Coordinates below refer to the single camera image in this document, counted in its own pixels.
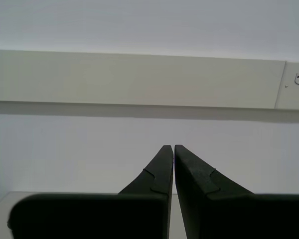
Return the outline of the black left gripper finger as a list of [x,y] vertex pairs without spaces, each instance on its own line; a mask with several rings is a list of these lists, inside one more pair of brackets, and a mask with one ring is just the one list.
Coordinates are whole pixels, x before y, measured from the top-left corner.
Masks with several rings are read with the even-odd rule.
[[173,151],[163,146],[117,194],[34,194],[17,202],[7,226],[15,239],[166,239]]
[[183,145],[174,160],[189,239],[299,239],[299,195],[255,194]]

